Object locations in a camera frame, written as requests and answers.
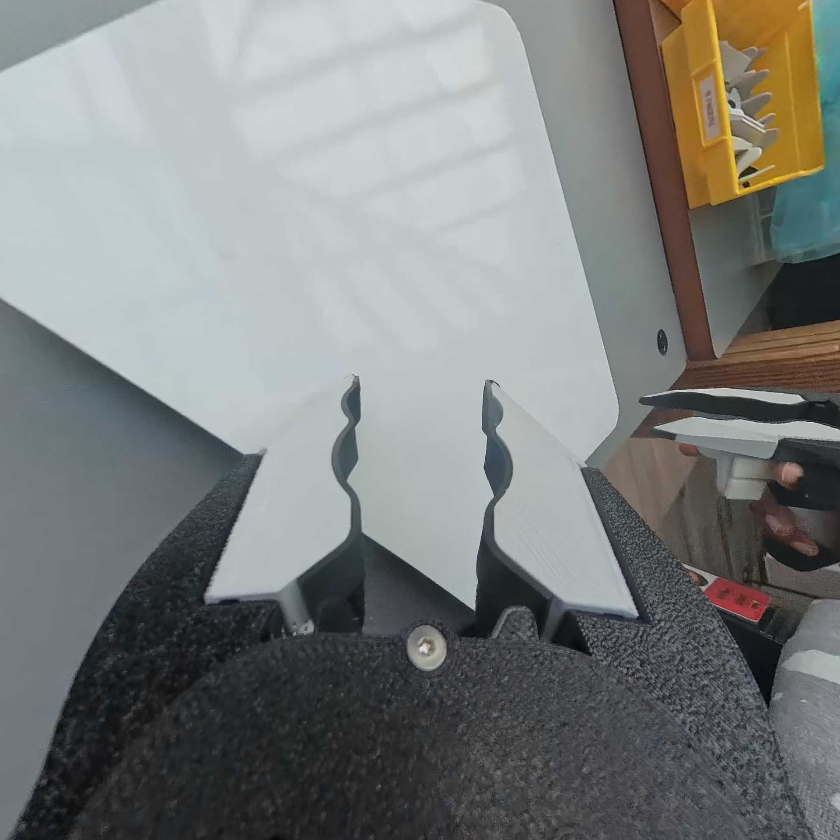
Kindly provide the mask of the yellow parts bins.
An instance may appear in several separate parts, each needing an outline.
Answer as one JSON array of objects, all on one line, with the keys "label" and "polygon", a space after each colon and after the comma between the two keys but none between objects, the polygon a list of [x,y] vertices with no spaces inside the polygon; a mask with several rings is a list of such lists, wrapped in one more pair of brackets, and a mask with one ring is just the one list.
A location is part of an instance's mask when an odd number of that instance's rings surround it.
[{"label": "yellow parts bins", "polygon": [[728,351],[781,268],[760,219],[773,192],[688,208],[658,41],[676,18],[660,2],[613,5],[687,365],[709,366]]}]

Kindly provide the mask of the red badge card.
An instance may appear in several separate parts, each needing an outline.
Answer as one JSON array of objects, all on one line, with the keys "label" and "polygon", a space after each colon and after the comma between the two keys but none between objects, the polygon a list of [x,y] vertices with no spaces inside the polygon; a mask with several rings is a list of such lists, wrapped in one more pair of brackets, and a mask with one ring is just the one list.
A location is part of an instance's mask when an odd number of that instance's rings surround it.
[{"label": "red badge card", "polygon": [[685,563],[683,566],[708,601],[726,616],[757,626],[770,614],[769,595]]}]

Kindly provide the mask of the pile of grey plastic parts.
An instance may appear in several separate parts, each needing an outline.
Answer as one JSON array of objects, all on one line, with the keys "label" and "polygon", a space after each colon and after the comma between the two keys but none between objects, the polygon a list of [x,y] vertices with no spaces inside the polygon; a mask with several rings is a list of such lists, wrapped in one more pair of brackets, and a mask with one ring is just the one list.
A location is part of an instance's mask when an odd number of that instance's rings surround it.
[{"label": "pile of grey plastic parts", "polygon": [[770,77],[768,68],[759,67],[767,50],[759,47],[737,49],[724,39],[718,41],[718,47],[732,158],[738,188],[746,190],[774,168],[772,164],[761,164],[760,160],[779,137],[779,130],[774,125],[775,113],[763,115],[773,97],[770,90],[760,90]]}]

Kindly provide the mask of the white rounded board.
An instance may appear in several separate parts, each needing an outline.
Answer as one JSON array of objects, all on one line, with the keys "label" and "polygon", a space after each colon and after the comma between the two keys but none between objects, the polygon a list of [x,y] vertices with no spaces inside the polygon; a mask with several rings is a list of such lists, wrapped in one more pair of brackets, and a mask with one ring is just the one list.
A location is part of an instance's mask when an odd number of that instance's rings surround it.
[{"label": "white rounded board", "polygon": [[587,459],[613,378],[483,2],[159,2],[2,72],[2,299],[243,452],[360,378],[366,535],[468,606],[485,382]]}]

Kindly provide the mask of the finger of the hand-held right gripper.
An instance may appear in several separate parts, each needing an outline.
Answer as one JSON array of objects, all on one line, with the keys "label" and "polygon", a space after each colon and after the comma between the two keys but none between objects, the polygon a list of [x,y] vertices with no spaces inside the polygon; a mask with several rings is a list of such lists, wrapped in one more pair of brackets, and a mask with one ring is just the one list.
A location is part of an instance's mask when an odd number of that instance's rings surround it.
[{"label": "finger of the hand-held right gripper", "polygon": [[743,419],[682,418],[655,435],[691,445],[717,465],[727,499],[760,499],[770,491],[774,465],[796,463],[803,476],[792,499],[837,499],[839,431],[819,423],[759,423]]},{"label": "finger of the hand-held right gripper", "polygon": [[767,392],[731,387],[687,389],[644,395],[642,405],[689,411],[711,417],[783,424],[807,420],[807,400],[787,392]]}]

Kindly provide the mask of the grey patterned garment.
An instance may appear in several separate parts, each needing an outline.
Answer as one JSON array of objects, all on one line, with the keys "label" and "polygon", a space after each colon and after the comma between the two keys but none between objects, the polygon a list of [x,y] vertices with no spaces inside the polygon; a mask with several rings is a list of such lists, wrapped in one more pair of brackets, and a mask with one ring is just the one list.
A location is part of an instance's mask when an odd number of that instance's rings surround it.
[{"label": "grey patterned garment", "polygon": [[839,601],[813,601],[784,644],[770,716],[815,838],[839,838]]}]

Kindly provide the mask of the teal plastic bag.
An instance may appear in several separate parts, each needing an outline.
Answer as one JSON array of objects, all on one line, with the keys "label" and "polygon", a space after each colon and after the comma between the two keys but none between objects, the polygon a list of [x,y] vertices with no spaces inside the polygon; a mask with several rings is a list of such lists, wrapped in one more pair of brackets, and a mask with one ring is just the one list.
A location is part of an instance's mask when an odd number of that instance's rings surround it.
[{"label": "teal plastic bag", "polygon": [[839,2],[814,2],[813,24],[825,165],[776,191],[770,238],[775,259],[784,264],[839,252]]}]

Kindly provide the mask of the person's right hand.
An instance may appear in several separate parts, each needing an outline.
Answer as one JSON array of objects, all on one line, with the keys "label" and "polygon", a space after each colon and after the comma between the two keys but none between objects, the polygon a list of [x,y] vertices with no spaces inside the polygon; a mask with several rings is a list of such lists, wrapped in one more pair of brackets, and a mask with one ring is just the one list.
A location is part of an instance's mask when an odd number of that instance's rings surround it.
[{"label": "person's right hand", "polygon": [[[691,457],[704,456],[691,445],[679,444],[679,450]],[[834,565],[838,554],[829,518],[837,512],[838,498],[792,499],[792,491],[803,476],[802,467],[777,464],[773,472],[770,491],[760,499],[731,499],[749,502],[759,522],[764,551],[796,571],[814,572]]]}]

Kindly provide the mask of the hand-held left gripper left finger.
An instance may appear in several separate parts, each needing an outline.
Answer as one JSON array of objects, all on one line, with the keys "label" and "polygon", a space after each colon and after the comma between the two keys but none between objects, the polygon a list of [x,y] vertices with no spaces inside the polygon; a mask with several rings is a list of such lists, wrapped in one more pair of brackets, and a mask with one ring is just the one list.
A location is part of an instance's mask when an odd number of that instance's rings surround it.
[{"label": "hand-held left gripper left finger", "polygon": [[361,382],[348,375],[286,415],[259,464],[205,590],[205,603],[273,602],[289,634],[316,629],[307,590],[326,574],[328,598],[364,580],[358,462]]}]

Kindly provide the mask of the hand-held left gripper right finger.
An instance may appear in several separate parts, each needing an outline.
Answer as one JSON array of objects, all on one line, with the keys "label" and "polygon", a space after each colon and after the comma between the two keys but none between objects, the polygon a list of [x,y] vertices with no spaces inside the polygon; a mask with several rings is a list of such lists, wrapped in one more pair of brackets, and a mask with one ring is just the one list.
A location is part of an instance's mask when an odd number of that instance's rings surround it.
[{"label": "hand-held left gripper right finger", "polygon": [[476,561],[476,630],[526,607],[538,637],[570,638],[579,616],[638,623],[637,588],[592,478],[557,437],[487,380],[481,427],[490,501]]}]

